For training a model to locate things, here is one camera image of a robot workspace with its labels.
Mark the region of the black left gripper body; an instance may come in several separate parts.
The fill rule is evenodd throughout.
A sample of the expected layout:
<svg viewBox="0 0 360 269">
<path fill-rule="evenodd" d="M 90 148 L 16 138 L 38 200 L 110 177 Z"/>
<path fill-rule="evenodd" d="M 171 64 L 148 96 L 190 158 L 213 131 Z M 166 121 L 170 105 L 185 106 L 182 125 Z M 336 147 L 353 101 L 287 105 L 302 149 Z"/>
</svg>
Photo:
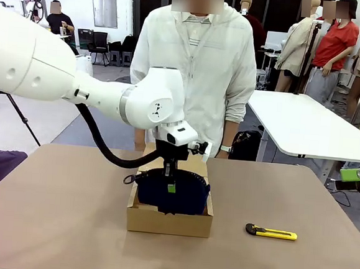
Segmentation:
<svg viewBox="0 0 360 269">
<path fill-rule="evenodd" d="M 188 158 L 188 145 L 173 145 L 164 140 L 156 140 L 156 151 L 164 160 L 185 161 Z"/>
</svg>

